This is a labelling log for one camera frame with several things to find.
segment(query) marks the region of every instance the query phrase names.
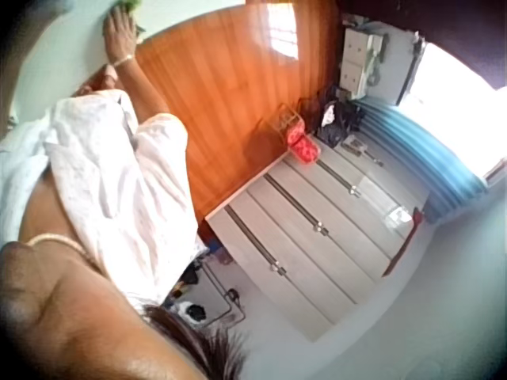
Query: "person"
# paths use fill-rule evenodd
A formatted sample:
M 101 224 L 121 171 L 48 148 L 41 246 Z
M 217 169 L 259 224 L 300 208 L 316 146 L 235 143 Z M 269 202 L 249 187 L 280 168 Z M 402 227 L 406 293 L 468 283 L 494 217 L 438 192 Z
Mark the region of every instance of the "person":
M 111 66 L 0 143 L 0 322 L 48 378 L 237 379 L 239 338 L 159 306 L 193 259 L 188 134 L 123 6 L 104 38 Z

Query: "sleeve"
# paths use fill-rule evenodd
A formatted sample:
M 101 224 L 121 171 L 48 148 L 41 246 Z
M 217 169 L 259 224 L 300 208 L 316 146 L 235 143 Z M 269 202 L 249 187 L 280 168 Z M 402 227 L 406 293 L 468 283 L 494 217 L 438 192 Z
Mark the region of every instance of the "sleeve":
M 139 126 L 134 136 L 135 155 L 141 170 L 166 188 L 177 188 L 190 199 L 186 168 L 188 133 L 174 115 L 159 114 Z

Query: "white wardrobe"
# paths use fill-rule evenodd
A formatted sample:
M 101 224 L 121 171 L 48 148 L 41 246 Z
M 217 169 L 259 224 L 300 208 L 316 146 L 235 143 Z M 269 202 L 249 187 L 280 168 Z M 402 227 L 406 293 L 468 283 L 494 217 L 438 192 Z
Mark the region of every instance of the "white wardrobe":
M 364 136 L 383 165 L 318 140 L 313 165 L 287 155 L 207 220 L 248 276 L 309 340 L 371 296 L 428 191 Z

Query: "clothes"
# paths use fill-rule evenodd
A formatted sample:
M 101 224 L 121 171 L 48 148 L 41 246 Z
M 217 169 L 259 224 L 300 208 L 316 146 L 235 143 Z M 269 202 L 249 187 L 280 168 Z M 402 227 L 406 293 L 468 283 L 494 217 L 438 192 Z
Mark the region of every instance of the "clothes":
M 1 243 L 18 239 L 32 190 L 51 164 L 88 254 L 137 310 L 159 305 L 195 257 L 187 138 L 169 114 L 138 126 L 119 90 L 59 101 L 0 142 Z

